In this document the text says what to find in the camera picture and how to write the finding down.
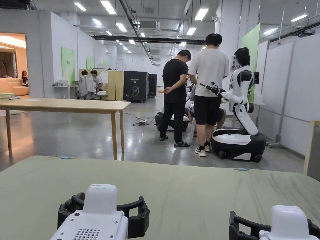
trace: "green tabletop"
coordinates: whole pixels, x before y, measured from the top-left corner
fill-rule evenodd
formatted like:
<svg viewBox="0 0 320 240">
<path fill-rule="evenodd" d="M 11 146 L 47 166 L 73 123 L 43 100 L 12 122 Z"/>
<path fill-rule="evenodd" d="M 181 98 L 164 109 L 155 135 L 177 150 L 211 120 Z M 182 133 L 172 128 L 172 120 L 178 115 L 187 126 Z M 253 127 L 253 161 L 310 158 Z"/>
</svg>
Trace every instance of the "green tabletop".
<svg viewBox="0 0 320 240">
<path fill-rule="evenodd" d="M 118 204 L 144 197 L 148 240 L 227 240 L 231 210 L 271 224 L 273 205 L 320 225 L 320 182 L 300 173 L 34 156 L 0 172 L 1 239 L 49 240 L 60 204 L 92 183 L 116 185 Z"/>
</svg>

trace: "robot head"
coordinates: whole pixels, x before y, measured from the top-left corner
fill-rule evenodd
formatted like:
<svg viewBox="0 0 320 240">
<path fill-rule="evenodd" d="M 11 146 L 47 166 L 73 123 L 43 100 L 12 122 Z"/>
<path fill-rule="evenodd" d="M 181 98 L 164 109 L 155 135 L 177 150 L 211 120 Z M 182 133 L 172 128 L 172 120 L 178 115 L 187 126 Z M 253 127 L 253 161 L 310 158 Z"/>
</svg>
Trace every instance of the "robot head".
<svg viewBox="0 0 320 240">
<path fill-rule="evenodd" d="M 250 53 L 249 48 L 247 47 L 241 47 L 234 53 L 237 62 L 241 66 L 247 66 L 250 65 Z"/>
</svg>

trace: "sofa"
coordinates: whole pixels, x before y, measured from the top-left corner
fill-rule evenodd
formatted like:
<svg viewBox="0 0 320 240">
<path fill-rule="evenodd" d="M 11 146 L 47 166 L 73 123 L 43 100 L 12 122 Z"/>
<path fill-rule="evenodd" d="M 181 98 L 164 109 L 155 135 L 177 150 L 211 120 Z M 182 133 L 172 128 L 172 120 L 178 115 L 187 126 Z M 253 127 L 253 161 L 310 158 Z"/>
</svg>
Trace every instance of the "sofa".
<svg viewBox="0 0 320 240">
<path fill-rule="evenodd" d="M 14 93 L 15 96 L 29 95 L 29 88 L 21 85 L 18 78 L 0 78 L 0 93 Z"/>
</svg>

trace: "green sign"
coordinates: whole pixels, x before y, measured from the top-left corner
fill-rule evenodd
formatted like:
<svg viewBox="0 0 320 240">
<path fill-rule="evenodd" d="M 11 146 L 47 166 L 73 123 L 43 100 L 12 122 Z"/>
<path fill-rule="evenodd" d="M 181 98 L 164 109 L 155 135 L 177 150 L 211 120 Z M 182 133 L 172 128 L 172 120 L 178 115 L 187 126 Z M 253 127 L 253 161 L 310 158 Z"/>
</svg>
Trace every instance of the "green sign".
<svg viewBox="0 0 320 240">
<path fill-rule="evenodd" d="M 93 69 L 94 68 L 94 57 L 85 56 L 86 64 L 87 64 L 87 69 Z"/>
<path fill-rule="evenodd" d="M 255 72 L 257 69 L 259 35 L 260 35 L 260 23 L 257 26 L 255 26 L 254 29 L 252 29 L 250 32 L 244 35 L 241 41 L 242 47 L 249 48 L 250 66 L 253 72 Z M 253 100 L 254 100 L 254 85 L 250 88 L 250 94 L 248 96 L 249 103 L 253 103 Z"/>
<path fill-rule="evenodd" d="M 68 80 L 70 84 L 75 84 L 75 51 L 66 47 L 61 47 L 61 67 L 62 78 Z"/>
</svg>

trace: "man's hand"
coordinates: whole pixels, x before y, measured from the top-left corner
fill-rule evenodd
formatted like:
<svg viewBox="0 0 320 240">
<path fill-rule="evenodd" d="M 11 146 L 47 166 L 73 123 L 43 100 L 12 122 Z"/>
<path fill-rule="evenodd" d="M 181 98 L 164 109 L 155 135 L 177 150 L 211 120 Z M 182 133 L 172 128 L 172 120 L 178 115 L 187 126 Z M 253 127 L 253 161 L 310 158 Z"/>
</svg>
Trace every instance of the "man's hand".
<svg viewBox="0 0 320 240">
<path fill-rule="evenodd" d="M 169 94 L 172 92 L 173 89 L 174 89 L 173 87 L 166 87 L 163 91 L 165 94 Z"/>
</svg>

